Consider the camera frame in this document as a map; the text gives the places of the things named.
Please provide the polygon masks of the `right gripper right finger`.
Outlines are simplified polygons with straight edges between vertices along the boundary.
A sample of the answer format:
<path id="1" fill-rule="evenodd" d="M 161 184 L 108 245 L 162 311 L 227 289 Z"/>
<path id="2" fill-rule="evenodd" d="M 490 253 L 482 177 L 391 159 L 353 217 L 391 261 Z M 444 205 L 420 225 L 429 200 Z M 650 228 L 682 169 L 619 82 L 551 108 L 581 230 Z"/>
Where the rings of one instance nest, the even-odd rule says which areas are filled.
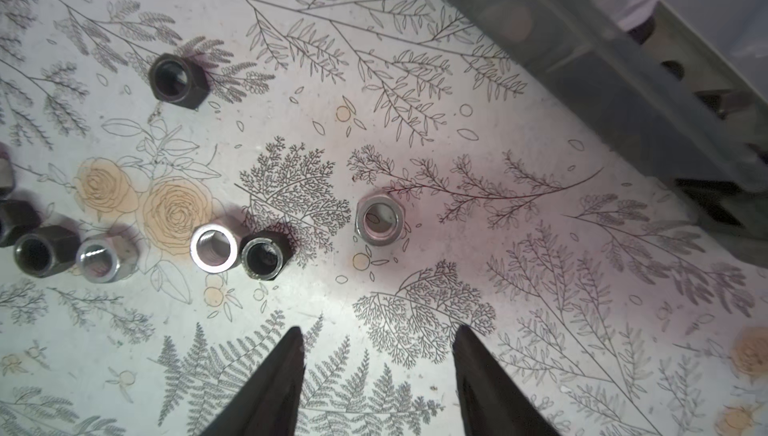
<path id="1" fill-rule="evenodd" d="M 469 326 L 458 328 L 452 349 L 465 434 L 557 436 Z"/>

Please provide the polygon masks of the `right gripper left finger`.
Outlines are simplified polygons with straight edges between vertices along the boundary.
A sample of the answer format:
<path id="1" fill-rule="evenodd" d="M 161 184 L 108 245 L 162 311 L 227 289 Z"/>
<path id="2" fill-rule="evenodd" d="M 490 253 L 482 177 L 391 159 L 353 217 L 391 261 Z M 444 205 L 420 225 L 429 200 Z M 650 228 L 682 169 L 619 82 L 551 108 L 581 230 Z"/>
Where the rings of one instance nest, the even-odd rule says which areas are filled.
<path id="1" fill-rule="evenodd" d="M 303 334 L 294 326 L 203 433 L 294 435 L 305 374 L 304 356 Z"/>

